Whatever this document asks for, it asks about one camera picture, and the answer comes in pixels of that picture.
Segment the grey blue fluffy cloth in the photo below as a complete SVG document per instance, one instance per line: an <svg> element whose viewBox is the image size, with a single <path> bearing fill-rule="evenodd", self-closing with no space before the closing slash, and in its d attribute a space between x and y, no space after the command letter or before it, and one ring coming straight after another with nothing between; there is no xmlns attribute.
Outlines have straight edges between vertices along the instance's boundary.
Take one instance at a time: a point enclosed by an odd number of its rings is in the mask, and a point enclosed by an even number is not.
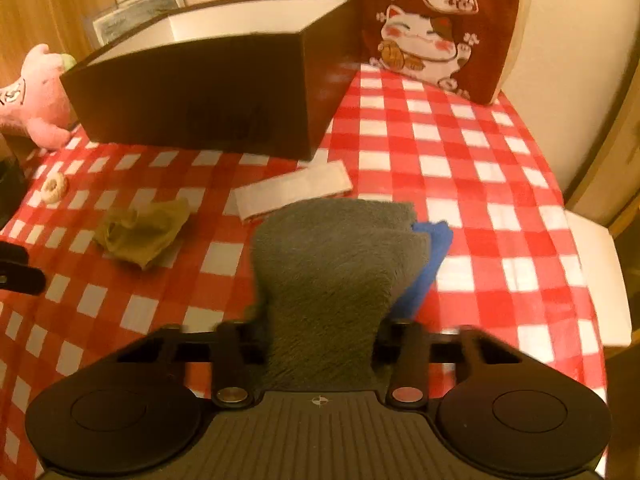
<svg viewBox="0 0 640 480"><path fill-rule="evenodd" d="M410 203L318 198L270 214L250 246L270 340L257 390L384 392L378 329L416 317L453 238Z"/></svg>

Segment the red white checkered tablecloth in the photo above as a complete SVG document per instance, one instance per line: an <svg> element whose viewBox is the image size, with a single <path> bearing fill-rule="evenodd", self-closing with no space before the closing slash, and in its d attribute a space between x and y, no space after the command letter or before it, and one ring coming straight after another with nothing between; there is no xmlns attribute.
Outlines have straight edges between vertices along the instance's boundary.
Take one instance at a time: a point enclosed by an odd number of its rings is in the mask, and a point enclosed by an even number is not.
<svg viewBox="0 0 640 480"><path fill-rule="evenodd" d="M605 394L597 317L562 193L506 98L473 105L363 67L317 162L341 160L352 192L412 203L445 221L450 251L419 312L434 332L487 330ZM290 160L216 151L99 144L77 129L61 151L33 152L30 188L2 229L47 275L38 297L1 296L1 474L40 466L24 431L43 388L167 324L208 330L253 300L250 236L232 191L296 169ZM107 209L185 198L177 245L156 266L115 262L94 242Z"/></svg>

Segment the pink starfish plush toy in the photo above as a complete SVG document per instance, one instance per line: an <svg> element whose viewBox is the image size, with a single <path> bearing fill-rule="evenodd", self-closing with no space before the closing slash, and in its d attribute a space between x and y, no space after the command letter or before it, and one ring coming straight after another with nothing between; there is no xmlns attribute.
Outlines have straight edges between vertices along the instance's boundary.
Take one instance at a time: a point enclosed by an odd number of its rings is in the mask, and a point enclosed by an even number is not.
<svg viewBox="0 0 640 480"><path fill-rule="evenodd" d="M37 44L26 54L20 76L1 89L1 133L28 136L40 148L57 151L70 142L72 106L61 77L76 65L67 53Z"/></svg>

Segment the white paper packet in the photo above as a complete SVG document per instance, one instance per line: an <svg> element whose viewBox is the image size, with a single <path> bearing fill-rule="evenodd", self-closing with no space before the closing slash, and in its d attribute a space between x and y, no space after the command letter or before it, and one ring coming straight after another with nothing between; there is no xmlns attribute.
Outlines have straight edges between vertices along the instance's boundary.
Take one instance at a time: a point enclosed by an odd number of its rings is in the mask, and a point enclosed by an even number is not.
<svg viewBox="0 0 640 480"><path fill-rule="evenodd" d="M342 195L351 190L352 180L344 162L334 160L235 188L232 196L240 219L246 221L302 200Z"/></svg>

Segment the cream wooden chair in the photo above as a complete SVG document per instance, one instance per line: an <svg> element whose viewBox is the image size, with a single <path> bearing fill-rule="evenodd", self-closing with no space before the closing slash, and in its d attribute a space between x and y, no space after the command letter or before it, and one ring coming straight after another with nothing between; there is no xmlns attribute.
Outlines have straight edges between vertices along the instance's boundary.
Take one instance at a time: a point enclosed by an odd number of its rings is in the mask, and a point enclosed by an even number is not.
<svg viewBox="0 0 640 480"><path fill-rule="evenodd" d="M614 238L596 222L568 210L565 215L596 310L602 344L612 349L629 347L631 316Z"/></svg>

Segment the orange curtain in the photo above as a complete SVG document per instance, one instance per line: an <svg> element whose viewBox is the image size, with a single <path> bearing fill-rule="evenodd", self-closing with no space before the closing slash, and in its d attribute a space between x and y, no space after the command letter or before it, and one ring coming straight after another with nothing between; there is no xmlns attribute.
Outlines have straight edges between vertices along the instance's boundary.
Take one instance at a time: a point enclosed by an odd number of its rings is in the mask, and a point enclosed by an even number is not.
<svg viewBox="0 0 640 480"><path fill-rule="evenodd" d="M90 18L116 0L1 0L1 83L20 73L26 53L36 44L81 60L96 46Z"/></svg>

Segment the brown cardboard storage box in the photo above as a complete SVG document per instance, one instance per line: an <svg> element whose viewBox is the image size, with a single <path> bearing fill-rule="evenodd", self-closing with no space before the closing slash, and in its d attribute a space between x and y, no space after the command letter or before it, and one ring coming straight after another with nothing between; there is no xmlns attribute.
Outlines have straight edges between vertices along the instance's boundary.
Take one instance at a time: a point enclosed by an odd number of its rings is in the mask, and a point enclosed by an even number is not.
<svg viewBox="0 0 640 480"><path fill-rule="evenodd" d="M360 65L360 0L217 0L153 18L62 83L90 140L314 157Z"/></svg>

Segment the red lucky cat cushion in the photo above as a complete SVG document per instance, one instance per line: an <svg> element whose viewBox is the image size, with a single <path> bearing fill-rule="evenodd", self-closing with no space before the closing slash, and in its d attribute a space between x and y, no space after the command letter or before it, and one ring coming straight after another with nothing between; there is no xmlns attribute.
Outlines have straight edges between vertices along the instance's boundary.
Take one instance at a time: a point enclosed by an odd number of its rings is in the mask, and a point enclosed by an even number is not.
<svg viewBox="0 0 640 480"><path fill-rule="evenodd" d="M497 99L530 0L361 0L362 58L475 104Z"/></svg>

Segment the clear acrylic picture frame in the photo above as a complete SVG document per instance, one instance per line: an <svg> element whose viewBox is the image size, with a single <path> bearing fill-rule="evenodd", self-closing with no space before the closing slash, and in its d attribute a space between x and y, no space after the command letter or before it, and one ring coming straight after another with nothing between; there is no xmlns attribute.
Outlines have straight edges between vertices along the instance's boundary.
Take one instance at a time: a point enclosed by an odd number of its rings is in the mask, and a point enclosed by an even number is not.
<svg viewBox="0 0 640 480"><path fill-rule="evenodd" d="M90 44L99 49L131 29L185 6L186 0L122 0L82 21Z"/></svg>

